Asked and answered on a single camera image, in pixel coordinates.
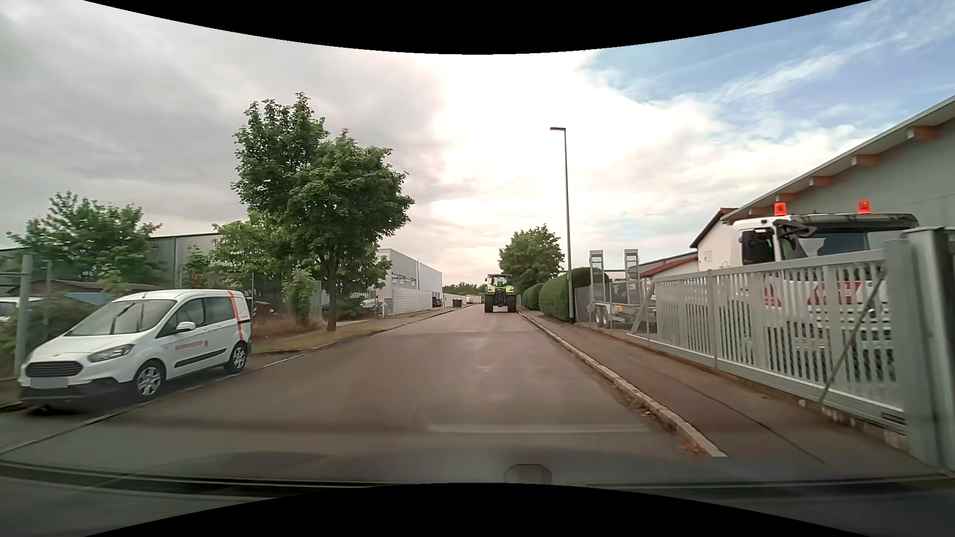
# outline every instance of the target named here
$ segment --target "tire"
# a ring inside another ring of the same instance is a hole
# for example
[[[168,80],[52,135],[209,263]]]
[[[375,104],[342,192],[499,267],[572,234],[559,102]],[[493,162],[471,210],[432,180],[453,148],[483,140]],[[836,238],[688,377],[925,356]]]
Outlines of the tire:
[[[156,397],[166,381],[166,368],[156,359],[147,360],[139,366],[130,383],[130,395],[134,402],[145,402]]]
[[[241,370],[245,369],[245,364],[248,362],[248,348],[245,344],[240,341],[236,343],[236,346],[232,348],[232,353],[229,355],[229,361],[225,362],[223,368],[225,372],[230,375],[235,375]]]

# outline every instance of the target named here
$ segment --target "parked car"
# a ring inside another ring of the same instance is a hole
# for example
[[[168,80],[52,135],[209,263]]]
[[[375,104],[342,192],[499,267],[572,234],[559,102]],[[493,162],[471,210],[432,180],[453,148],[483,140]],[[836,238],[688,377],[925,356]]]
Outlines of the parked car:
[[[18,378],[21,400],[55,406],[90,397],[155,397],[166,379],[245,367],[245,297],[231,290],[154,290],[102,306],[34,349]]]
[[[39,302],[40,300],[43,300],[43,298],[39,296],[30,297],[31,302]],[[0,323],[7,322],[19,307],[19,296],[0,296]]]

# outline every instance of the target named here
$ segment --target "blurred license plate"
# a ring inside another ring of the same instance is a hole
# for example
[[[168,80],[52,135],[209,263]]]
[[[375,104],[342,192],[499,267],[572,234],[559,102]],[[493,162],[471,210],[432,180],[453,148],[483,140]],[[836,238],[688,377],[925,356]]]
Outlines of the blurred license plate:
[[[65,376],[40,376],[30,379],[31,388],[40,390],[51,390],[54,388],[66,388],[69,381]]]

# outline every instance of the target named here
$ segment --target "trailer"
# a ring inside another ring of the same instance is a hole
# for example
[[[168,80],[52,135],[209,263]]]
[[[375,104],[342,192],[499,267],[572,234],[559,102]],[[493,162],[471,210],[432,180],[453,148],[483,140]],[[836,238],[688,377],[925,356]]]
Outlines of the trailer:
[[[654,287],[652,280],[640,274],[639,250],[624,250],[624,269],[605,269],[604,251],[590,250],[589,265],[587,311],[597,326],[632,331],[653,329],[656,325]]]

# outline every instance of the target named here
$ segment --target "street lamp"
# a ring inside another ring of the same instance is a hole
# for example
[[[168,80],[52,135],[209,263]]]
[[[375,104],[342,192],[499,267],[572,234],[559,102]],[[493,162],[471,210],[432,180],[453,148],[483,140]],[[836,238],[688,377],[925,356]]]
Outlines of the street lamp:
[[[570,272],[573,265],[570,263],[570,180],[567,178],[567,129],[564,127],[551,127],[552,131],[563,132],[563,195],[567,201],[567,317],[574,316],[574,282],[570,278]]]

